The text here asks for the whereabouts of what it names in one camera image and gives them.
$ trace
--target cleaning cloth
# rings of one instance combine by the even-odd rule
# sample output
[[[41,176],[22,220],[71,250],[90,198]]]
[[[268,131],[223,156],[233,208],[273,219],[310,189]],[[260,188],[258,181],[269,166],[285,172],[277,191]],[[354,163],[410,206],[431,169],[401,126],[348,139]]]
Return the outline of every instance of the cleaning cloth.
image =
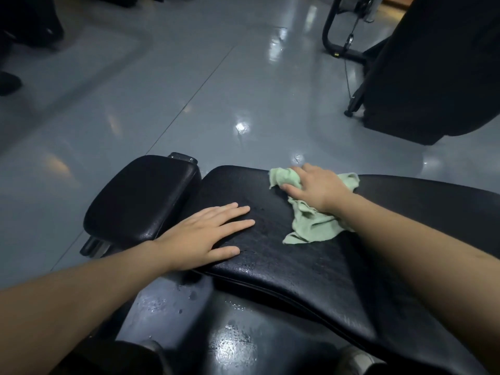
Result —
[[[359,185],[359,177],[355,173],[341,173],[338,177],[351,191]],[[290,168],[273,168],[269,171],[270,189],[275,185],[291,184],[302,189],[301,178]],[[343,230],[353,232],[351,228],[342,223],[340,219],[331,215],[318,212],[311,208],[305,201],[288,197],[288,202],[293,208],[293,232],[288,234],[283,243],[307,243],[326,241],[332,239]]]

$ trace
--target seat cushion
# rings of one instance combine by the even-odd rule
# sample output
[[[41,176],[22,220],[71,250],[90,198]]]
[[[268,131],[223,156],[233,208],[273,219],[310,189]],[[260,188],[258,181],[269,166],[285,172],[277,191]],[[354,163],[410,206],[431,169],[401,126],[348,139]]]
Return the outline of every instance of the seat cushion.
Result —
[[[97,195],[85,231],[123,248],[155,239],[177,220],[202,177],[196,164],[158,155],[129,163]]]
[[[405,177],[360,179],[360,195],[498,256],[499,195]],[[293,212],[283,191],[269,189],[267,171],[212,170],[180,218],[234,201],[250,205],[242,218],[255,219],[255,226],[219,242],[238,246],[240,255],[202,272],[283,298],[381,359],[410,359],[451,373],[486,373],[357,234],[282,244],[291,232]]]

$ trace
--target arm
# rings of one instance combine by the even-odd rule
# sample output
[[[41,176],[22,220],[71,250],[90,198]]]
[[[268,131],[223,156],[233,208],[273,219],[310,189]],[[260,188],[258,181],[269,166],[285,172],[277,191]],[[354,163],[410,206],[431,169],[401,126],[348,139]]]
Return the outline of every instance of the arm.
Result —
[[[500,372],[500,260],[351,193],[333,172],[293,167],[282,188],[352,227],[492,372]]]
[[[237,247],[212,246],[254,224],[226,221],[248,213],[236,203],[204,209],[155,241],[0,292],[2,373],[48,373],[93,328],[167,271],[231,258]]]

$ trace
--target person's left arm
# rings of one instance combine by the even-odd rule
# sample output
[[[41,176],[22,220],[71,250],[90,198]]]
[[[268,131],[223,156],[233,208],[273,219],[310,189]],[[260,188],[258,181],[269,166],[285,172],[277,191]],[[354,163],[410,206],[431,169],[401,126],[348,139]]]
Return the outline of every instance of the person's left arm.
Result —
[[[212,246],[252,226],[236,203],[204,209],[154,241],[0,291],[2,373],[48,373],[113,311],[168,271],[240,253]]]

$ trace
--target green cloth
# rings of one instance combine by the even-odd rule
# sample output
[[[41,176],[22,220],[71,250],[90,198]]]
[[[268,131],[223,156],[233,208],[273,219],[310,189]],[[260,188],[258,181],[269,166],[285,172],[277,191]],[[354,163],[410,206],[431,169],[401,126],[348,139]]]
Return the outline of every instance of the green cloth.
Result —
[[[351,191],[359,185],[359,177],[355,173],[341,173],[339,178]],[[275,185],[291,184],[302,189],[301,178],[290,168],[273,168],[269,171],[270,189]],[[343,230],[353,230],[331,214],[323,214],[311,208],[305,201],[288,197],[288,202],[293,207],[293,232],[287,235],[283,243],[307,243],[326,241],[332,239]]]

